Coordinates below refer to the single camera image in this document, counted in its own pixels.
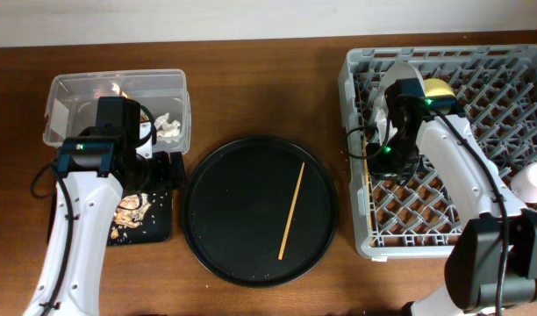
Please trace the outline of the white tissue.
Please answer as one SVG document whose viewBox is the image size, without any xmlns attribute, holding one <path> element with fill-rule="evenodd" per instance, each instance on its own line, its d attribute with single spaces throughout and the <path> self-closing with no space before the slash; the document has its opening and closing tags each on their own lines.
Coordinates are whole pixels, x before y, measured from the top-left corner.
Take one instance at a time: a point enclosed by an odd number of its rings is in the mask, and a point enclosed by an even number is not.
<svg viewBox="0 0 537 316">
<path fill-rule="evenodd" d="M 181 134 L 181 123 L 173 119 L 169 120 L 169 113 L 160 115 L 155 122 L 156 135 L 158 138 L 177 137 Z"/>
</svg>

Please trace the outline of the food scraps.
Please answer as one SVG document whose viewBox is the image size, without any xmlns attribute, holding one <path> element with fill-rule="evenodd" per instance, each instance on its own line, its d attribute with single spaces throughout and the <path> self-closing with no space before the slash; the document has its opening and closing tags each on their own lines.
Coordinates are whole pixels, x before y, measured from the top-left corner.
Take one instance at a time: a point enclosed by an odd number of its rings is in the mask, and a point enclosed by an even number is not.
<svg viewBox="0 0 537 316">
<path fill-rule="evenodd" d="M 135 229 L 142 226 L 145 215 L 150 207 L 151 203 L 148 201 L 148 195 L 146 193 L 137 193 L 124 197 L 120 201 L 112 218 L 111 239 L 126 238 L 126 229 Z"/>
</svg>

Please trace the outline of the gold snack wrapper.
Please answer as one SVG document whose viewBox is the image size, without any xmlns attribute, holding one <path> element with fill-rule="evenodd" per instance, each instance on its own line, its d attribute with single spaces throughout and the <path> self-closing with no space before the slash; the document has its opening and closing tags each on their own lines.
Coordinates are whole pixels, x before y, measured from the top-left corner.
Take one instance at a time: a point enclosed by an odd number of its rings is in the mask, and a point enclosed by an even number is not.
<svg viewBox="0 0 537 316">
<path fill-rule="evenodd" d="M 120 86 L 117 83 L 113 83 L 111 87 L 112 91 L 115 92 L 120 97 L 125 97 L 128 99 L 132 99 L 132 97 L 127 94 L 124 90 L 120 88 Z M 140 111 L 140 121 L 141 122 L 147 122 L 149 120 L 149 117 L 146 115 L 146 113 L 141 110 Z"/>
</svg>

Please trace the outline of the yellow bowl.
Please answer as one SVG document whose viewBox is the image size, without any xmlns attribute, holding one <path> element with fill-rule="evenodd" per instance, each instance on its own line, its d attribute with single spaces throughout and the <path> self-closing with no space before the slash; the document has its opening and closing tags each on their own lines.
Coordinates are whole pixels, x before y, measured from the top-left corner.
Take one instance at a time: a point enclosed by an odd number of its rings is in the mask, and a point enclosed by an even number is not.
<svg viewBox="0 0 537 316">
<path fill-rule="evenodd" d="M 455 93 L 448 83 L 438 78 L 425 79 L 424 92 L 426 98 L 455 97 Z"/>
</svg>

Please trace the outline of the grey plate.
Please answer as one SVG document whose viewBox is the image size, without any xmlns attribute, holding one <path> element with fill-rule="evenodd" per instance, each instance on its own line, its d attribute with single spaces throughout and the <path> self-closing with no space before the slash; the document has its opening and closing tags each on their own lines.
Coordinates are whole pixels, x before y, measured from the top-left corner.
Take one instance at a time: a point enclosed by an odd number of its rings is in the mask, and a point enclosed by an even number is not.
<svg viewBox="0 0 537 316">
<path fill-rule="evenodd" d="M 419 82 L 417 85 L 417 91 L 413 92 L 412 94 L 416 96 L 424 95 L 424 80 L 420 72 L 408 62 L 400 61 L 390 67 L 382 77 L 373 103 L 374 111 L 377 109 L 383 109 L 386 114 L 388 114 L 388 108 L 385 101 L 385 91 L 392 84 L 394 84 L 396 80 L 399 79 L 417 79 Z"/>
</svg>

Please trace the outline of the pink cup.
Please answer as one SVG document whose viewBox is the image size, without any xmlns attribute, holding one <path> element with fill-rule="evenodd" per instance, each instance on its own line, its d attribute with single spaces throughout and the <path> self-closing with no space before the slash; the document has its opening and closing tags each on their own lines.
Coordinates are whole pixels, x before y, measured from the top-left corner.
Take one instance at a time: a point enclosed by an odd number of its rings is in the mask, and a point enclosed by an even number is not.
<svg viewBox="0 0 537 316">
<path fill-rule="evenodd" d="M 537 162 L 516 174 L 511 180 L 511 188 L 521 201 L 537 204 Z"/>
</svg>

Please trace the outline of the wooden chopstick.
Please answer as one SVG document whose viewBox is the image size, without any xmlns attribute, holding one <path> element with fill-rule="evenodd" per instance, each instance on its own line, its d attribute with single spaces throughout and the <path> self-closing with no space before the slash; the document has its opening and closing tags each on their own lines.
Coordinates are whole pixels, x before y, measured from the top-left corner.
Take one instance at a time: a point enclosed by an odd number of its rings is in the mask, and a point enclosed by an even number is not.
<svg viewBox="0 0 537 316">
<path fill-rule="evenodd" d="M 295 186 L 294 194 L 293 194 L 293 197 L 292 197 L 292 200 L 291 200 L 286 225 L 285 225 L 284 232 L 283 232 L 281 246 L 280 246 L 278 257 L 277 257 L 278 261 L 282 261 L 283 257 L 284 257 L 288 236 L 290 234 L 291 223 L 292 223 L 292 220 L 293 220 L 294 211 L 296 209 L 297 197 L 298 197 L 298 194 L 299 194 L 299 191 L 300 191 L 300 188 L 301 188 L 301 183 L 302 183 L 302 180 L 303 180 L 304 169 L 305 169 L 305 162 L 302 162 L 301 168 L 300 168 L 299 173 L 298 173 L 297 183 L 296 183 L 296 186 Z"/>
<path fill-rule="evenodd" d="M 366 145 L 367 145 L 366 136 L 362 136 L 362 154 L 364 156 L 362 161 L 363 161 L 363 167 L 364 167 L 366 205 L 367 205 L 367 209 L 368 209 L 366 218 L 367 218 L 367 222 L 368 222 L 367 227 L 368 227 L 369 244 L 371 245 L 371 243 L 372 243 L 373 222 L 372 222 L 372 218 L 371 218 L 371 211 L 372 211 L 372 209 L 371 209 L 371 199 L 370 199 L 371 185 L 370 185 L 370 179 L 369 179 L 368 159 L 366 158 L 366 156 L 367 156 Z"/>
</svg>

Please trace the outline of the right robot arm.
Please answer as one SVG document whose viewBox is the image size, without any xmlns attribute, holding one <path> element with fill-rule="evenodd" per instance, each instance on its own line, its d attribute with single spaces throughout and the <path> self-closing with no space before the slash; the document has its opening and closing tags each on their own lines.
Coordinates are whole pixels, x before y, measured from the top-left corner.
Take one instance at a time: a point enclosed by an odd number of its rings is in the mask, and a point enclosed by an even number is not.
<svg viewBox="0 0 537 316">
<path fill-rule="evenodd" d="M 417 77 L 381 85 L 385 115 L 369 156 L 374 178 L 410 182 L 430 161 L 463 230 L 444 268 L 444 284 L 407 303 L 405 315 L 496 315 L 537 301 L 537 212 L 500 178 L 476 142 L 461 104 L 442 80 Z"/>
</svg>

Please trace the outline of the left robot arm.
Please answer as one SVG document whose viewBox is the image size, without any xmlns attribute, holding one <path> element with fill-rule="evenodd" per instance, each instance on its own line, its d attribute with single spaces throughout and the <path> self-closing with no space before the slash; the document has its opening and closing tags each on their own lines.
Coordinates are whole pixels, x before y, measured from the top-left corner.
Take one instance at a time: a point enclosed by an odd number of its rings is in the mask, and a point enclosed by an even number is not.
<svg viewBox="0 0 537 316">
<path fill-rule="evenodd" d="M 138 148 L 156 142 L 140 133 L 150 110 L 126 97 L 100 97 L 96 123 L 66 138 L 47 164 L 54 174 L 54 222 L 27 315 L 97 315 L 99 287 L 111 223 L 123 198 L 140 203 L 186 184 L 183 157 Z"/>
</svg>

